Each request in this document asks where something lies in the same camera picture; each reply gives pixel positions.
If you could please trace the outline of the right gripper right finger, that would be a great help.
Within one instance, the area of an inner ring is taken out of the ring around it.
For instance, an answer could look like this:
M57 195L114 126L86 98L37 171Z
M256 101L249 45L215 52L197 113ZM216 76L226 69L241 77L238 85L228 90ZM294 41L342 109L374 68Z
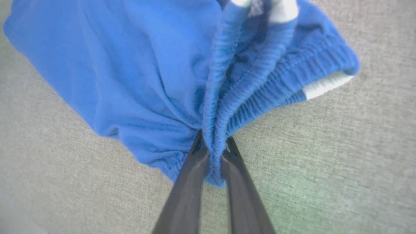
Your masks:
M230 137L226 144L221 174L227 185L229 234L277 234L235 140Z

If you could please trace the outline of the grey fabric sofa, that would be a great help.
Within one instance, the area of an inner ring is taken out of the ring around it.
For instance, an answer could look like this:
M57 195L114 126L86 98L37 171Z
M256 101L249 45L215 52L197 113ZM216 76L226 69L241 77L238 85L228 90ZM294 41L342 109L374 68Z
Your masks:
M416 234L416 0L312 0L358 76L235 133L279 234ZM172 183L96 135L3 34L0 234L150 234Z

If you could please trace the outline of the blue shorts with white trim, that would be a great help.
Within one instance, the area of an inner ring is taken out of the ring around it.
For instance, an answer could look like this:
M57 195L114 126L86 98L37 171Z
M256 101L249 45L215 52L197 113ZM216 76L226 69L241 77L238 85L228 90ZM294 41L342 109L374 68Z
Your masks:
M214 186L226 138L360 68L308 0L13 0L4 33L98 135L172 181L202 129Z

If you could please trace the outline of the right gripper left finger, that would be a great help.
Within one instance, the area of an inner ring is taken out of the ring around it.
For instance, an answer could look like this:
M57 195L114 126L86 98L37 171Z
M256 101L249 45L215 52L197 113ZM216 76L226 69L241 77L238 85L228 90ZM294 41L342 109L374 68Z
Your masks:
M208 172L209 150L200 129L152 234L199 234L202 187Z

